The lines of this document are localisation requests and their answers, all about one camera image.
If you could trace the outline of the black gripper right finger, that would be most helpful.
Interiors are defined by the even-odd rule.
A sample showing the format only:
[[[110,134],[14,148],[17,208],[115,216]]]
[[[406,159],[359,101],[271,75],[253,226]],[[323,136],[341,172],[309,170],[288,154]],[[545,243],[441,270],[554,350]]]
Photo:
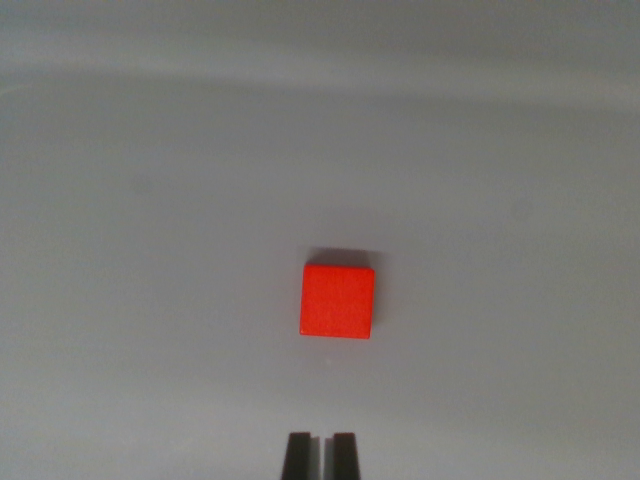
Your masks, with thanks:
[[[325,440],[323,479],[361,479],[357,440],[353,432],[334,433]]]

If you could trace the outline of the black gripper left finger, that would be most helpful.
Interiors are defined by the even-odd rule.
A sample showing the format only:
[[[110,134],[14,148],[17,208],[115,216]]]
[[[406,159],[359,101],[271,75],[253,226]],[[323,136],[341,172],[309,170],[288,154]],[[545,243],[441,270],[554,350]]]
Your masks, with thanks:
[[[310,432],[289,434],[282,480],[318,480],[320,478],[319,438]]]

